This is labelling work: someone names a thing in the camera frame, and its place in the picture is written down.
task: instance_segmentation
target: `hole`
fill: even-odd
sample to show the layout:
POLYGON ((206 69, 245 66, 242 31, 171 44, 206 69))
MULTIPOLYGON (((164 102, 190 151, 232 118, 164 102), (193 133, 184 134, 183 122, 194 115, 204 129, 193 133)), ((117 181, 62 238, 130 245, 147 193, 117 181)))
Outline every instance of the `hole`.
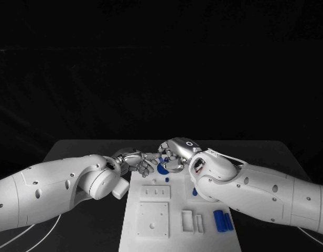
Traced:
POLYGON ((70 181, 66 180, 66 181, 65 181, 65 188, 69 189, 69 186, 70 186, 70 181))
POLYGON ((37 190, 34 191, 34 196, 36 196, 36 198, 39 198, 39 197, 42 196, 42 189, 37 189, 37 190))
POLYGON ((272 186, 272 192, 277 193, 277 191, 278 191, 278 186, 274 185, 274 186, 272 186))

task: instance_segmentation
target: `white board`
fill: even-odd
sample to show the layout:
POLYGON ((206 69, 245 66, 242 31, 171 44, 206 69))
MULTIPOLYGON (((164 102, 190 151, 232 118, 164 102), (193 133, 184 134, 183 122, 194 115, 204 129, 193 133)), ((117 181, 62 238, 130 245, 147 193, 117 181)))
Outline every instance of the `white board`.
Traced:
MULTIPOLYGON (((229 207, 222 202, 207 202, 203 198, 193 196, 192 184, 187 183, 186 175, 189 174, 189 169, 180 173, 168 173, 161 175, 157 172, 150 173, 150 175, 143 178, 138 172, 131 174, 131 183, 127 198, 127 208, 124 217, 124 227, 121 231, 121 242, 119 242, 119 252, 216 252, 216 251, 241 251, 236 230, 219 233, 216 229, 216 222, 213 219, 213 211, 222 210, 223 213, 229 213, 229 207), (140 237, 137 234, 137 223, 140 222, 137 215, 140 213, 140 203, 141 202, 157 202, 158 199, 147 200, 140 198, 141 190, 145 188, 143 186, 170 186, 170 199, 163 197, 163 202, 167 202, 168 206, 168 234, 167 237, 140 237), (194 230, 197 228, 197 219, 202 216, 203 232, 183 233, 181 232, 181 211, 192 211, 193 215, 193 225, 194 230)), ((150 228, 151 223, 144 224, 144 229, 150 228)))

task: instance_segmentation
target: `table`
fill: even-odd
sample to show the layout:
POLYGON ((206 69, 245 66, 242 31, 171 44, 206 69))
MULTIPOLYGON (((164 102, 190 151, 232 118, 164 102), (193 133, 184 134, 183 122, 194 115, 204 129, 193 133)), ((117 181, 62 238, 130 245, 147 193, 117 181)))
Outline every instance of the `table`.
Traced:
MULTIPOLYGON (((125 147, 154 152, 164 140, 60 140, 50 149, 45 162, 68 157, 101 154, 109 156, 125 147)), ((249 164, 272 168, 288 175, 311 181, 287 146, 279 141, 219 141, 194 140, 206 150, 212 148, 249 164)), ((131 173, 124 178, 130 181, 131 173)), ((102 200, 83 201, 72 211, 62 214, 57 225, 33 252, 53 251, 118 251, 124 223, 127 195, 118 200, 109 194, 102 200)), ((256 220, 230 209, 242 251, 323 251, 323 245, 313 241, 297 227, 256 220)), ((10 243, 3 251, 26 251, 42 240, 57 218, 39 223, 10 243)), ((0 245, 27 227, 0 232, 0 245)), ((307 232, 321 239, 323 235, 307 232)))

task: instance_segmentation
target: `black backdrop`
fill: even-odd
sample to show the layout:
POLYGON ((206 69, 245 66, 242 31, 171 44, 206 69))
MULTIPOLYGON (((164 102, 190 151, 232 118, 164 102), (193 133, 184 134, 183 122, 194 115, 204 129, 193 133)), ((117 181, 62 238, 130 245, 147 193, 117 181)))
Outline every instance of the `black backdrop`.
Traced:
POLYGON ((323 184, 323 0, 0 1, 0 178, 176 136, 279 140, 323 184))

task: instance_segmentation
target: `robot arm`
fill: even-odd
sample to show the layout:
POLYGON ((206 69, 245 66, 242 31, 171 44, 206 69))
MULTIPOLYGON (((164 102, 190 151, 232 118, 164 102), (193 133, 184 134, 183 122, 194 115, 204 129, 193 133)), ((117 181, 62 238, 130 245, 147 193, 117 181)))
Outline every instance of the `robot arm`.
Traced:
POLYGON ((164 149, 180 155, 181 164, 168 164, 164 168, 174 172, 176 167, 189 165, 192 182, 204 200, 222 201, 261 221, 323 234, 323 185, 192 146, 197 145, 186 138, 167 141, 164 149))
POLYGON ((79 202, 102 199, 109 192, 121 199, 130 183, 121 177, 131 170, 153 172, 158 154, 128 148, 115 157, 88 155, 45 162, 0 180, 0 231, 30 226, 73 209, 79 202))

